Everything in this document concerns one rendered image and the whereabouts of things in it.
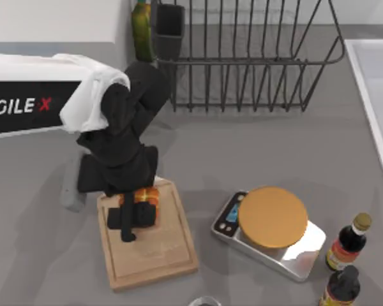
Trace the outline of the orange block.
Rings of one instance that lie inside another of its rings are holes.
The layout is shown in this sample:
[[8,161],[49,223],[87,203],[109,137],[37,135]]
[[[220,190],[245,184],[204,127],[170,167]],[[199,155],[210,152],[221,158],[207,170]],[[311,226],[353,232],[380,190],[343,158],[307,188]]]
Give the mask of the orange block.
[[155,187],[147,187],[135,191],[133,207],[133,224],[135,228],[154,226],[158,221],[159,191]]

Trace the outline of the wooden cutting board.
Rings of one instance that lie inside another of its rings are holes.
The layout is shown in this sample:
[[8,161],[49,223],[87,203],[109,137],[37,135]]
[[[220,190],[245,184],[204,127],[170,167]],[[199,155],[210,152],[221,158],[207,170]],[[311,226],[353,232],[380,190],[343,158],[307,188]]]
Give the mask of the wooden cutting board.
[[199,267],[193,238],[175,183],[159,178],[158,217],[155,226],[134,229],[137,239],[121,241],[118,229],[109,229],[110,208],[119,207],[119,196],[104,194],[97,199],[98,222],[105,266],[112,290],[126,288],[192,273]]

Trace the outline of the silver kitchen scale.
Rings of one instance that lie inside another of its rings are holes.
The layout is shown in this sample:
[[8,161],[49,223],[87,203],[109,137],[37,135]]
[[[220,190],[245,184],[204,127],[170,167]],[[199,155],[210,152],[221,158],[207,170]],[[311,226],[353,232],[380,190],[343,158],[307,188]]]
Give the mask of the silver kitchen scale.
[[276,186],[234,193],[211,231],[235,250],[297,282],[309,277],[326,241],[303,202]]

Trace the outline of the green bottle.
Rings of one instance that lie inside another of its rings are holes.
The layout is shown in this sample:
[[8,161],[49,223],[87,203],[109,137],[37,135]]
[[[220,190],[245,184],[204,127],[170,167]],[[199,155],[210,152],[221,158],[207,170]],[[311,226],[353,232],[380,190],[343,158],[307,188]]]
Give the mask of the green bottle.
[[146,0],[137,0],[131,13],[132,36],[135,56],[138,61],[153,62],[151,45],[151,5]]

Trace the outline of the dark grey utensil cup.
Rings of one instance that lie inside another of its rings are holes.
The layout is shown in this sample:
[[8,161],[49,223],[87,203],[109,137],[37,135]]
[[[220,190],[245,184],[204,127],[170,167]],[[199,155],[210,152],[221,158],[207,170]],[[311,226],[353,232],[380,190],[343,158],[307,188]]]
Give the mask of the dark grey utensil cup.
[[156,7],[155,17],[156,56],[165,61],[178,60],[184,36],[184,6],[159,3]]

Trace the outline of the dark bottle with gold cap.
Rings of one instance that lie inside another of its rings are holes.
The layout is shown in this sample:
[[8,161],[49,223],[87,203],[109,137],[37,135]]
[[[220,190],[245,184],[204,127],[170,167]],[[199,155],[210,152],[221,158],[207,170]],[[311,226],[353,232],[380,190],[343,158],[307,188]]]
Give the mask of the dark bottle with gold cap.
[[372,218],[366,212],[355,216],[352,223],[343,227],[326,252],[326,264],[333,270],[343,270],[352,265],[366,245],[366,232],[372,225]]

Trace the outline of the dark bottle with black cap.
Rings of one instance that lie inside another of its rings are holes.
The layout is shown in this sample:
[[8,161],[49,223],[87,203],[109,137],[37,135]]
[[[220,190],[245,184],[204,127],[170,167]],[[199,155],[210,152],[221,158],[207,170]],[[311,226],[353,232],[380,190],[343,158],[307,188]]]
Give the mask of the dark bottle with black cap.
[[359,270],[346,266],[330,276],[318,306],[354,306],[360,290]]

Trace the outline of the white sink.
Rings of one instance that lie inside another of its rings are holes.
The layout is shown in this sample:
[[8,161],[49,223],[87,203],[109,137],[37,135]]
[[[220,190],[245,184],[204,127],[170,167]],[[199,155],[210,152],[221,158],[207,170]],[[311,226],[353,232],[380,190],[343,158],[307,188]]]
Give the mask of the white sink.
[[345,40],[345,46],[383,169],[383,39]]

